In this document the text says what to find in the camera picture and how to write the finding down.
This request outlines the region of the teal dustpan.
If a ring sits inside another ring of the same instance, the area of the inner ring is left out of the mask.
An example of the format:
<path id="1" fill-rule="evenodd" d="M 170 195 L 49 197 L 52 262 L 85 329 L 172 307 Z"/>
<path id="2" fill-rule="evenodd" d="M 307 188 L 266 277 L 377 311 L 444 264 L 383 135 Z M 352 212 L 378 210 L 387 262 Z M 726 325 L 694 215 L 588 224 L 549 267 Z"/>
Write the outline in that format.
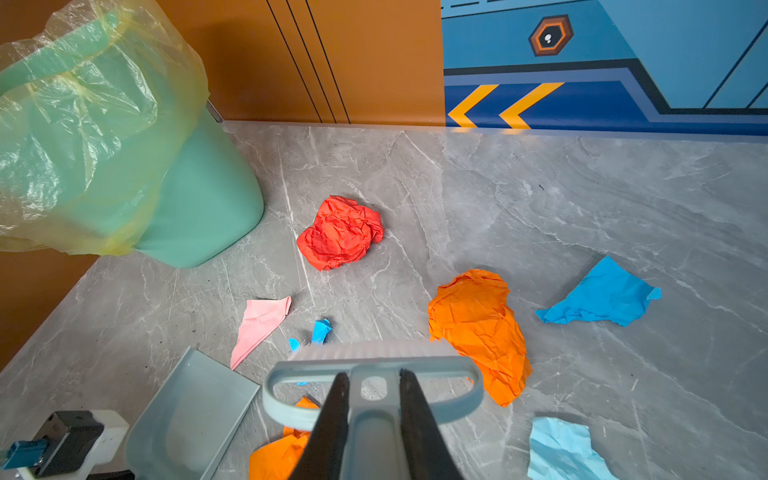
<path id="1" fill-rule="evenodd" d="M 131 428 L 137 479 L 210 479 L 260 385 L 189 347 Z"/>

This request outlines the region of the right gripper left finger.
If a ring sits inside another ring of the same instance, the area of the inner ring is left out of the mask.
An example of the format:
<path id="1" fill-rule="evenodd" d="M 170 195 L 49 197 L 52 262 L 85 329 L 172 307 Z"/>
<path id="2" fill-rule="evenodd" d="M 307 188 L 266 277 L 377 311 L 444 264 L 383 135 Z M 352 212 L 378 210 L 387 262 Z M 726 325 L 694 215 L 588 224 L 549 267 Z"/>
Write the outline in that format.
<path id="1" fill-rule="evenodd" d="M 341 478 L 348 435 L 350 380 L 346 373 L 336 375 L 309 441 L 289 480 Z"/>

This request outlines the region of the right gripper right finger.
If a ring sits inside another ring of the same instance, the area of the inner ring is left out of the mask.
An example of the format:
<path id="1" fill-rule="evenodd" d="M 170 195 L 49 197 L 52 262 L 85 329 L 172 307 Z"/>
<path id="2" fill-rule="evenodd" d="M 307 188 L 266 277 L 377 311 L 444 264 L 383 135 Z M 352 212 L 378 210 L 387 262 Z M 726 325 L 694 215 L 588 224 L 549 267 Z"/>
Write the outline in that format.
<path id="1" fill-rule="evenodd" d="M 400 371 L 401 436 L 410 478 L 462 480 L 416 375 Z"/>

